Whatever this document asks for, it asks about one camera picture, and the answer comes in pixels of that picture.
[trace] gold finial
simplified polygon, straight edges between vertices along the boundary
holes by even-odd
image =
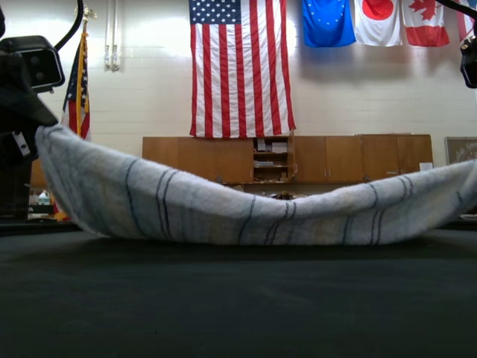
[[[89,20],[96,21],[98,19],[98,14],[93,9],[90,9],[88,6],[84,7],[83,10],[83,23],[87,23]]]

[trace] flag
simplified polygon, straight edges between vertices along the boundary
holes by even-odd
[[[303,0],[305,45],[339,47],[356,41],[350,0]]]
[[[264,137],[295,129],[286,0],[189,0],[192,136]]]
[[[435,0],[402,0],[402,18],[408,42],[414,46],[440,47],[449,43],[443,5]]]
[[[61,124],[69,127],[81,138],[90,141],[87,36],[85,31],[81,34],[80,45],[76,51],[65,101],[63,102]],[[68,220],[68,216],[54,198],[53,201],[54,217],[60,221]]]
[[[355,0],[356,41],[371,46],[402,45],[397,0]]]
[[[477,0],[456,0],[456,2],[477,10]],[[457,25],[459,27],[459,40],[461,42],[473,36],[473,18],[457,11]]]

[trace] european union flag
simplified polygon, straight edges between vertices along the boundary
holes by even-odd
[[[349,0],[303,0],[305,44],[340,47],[356,41]]]

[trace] folded cloth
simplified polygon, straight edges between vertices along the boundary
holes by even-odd
[[[477,162],[279,201],[40,127],[36,143],[60,206],[104,236],[218,245],[381,245],[477,204]]]

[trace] wooden cabinet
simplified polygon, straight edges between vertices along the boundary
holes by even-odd
[[[361,139],[357,136],[326,138],[327,179],[333,183],[359,183],[364,179]]]
[[[273,152],[274,142],[288,143],[286,152]],[[219,183],[284,183],[287,175],[295,183],[361,183],[418,172],[420,163],[432,162],[428,135],[291,134],[263,143],[268,149],[254,151],[253,139],[144,138],[142,156]]]
[[[385,179],[399,174],[396,136],[362,136],[361,147],[366,181]]]
[[[215,141],[215,178],[220,183],[253,181],[253,140]]]
[[[400,174],[420,171],[420,163],[434,162],[431,136],[398,136],[397,154]]]
[[[297,183],[326,183],[326,137],[296,136],[295,161]]]
[[[177,168],[177,166],[179,165],[179,138],[143,138],[142,157],[153,162]]]
[[[253,181],[253,140],[145,137],[142,157],[220,183]]]
[[[45,173],[43,172],[42,169],[42,164],[40,162],[40,159],[35,160],[31,164],[31,180],[30,180],[30,185],[32,188],[46,188],[47,183],[45,179]]]
[[[215,181],[215,141],[210,139],[179,138],[177,168],[207,180]]]
[[[288,181],[294,180],[294,177],[297,173],[297,152],[296,152],[296,139],[295,134],[292,131],[288,136],[287,144],[287,166],[288,166]]]

